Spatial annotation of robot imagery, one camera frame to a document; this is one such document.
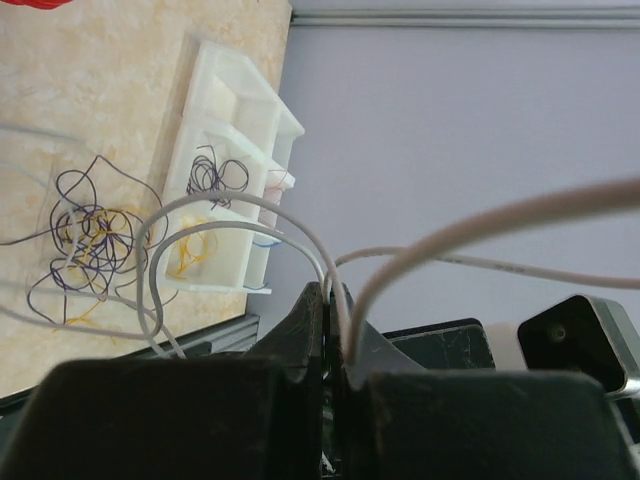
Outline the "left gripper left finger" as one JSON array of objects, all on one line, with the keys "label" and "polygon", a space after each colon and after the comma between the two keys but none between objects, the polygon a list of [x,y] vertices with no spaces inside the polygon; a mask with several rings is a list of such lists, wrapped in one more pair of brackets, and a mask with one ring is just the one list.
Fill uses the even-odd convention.
[{"label": "left gripper left finger", "polygon": [[77,360],[30,396],[5,479],[317,479],[320,286],[247,352]]}]

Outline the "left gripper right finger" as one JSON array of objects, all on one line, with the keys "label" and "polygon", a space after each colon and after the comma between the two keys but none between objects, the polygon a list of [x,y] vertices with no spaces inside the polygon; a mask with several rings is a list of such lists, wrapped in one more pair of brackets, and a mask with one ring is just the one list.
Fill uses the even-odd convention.
[{"label": "left gripper right finger", "polygon": [[327,309],[335,467],[345,479],[635,479],[618,414],[589,377],[427,370],[375,330],[355,365]]}]

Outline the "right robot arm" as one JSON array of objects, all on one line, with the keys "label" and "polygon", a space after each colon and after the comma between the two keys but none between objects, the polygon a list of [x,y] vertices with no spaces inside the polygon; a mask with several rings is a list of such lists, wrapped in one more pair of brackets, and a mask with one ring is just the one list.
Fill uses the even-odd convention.
[{"label": "right robot arm", "polygon": [[387,332],[385,337],[427,368],[458,368],[435,357],[461,347],[463,333],[484,334],[498,370],[581,373],[614,399],[639,396],[639,334],[619,303],[573,295],[521,322],[484,326],[475,319]]}]

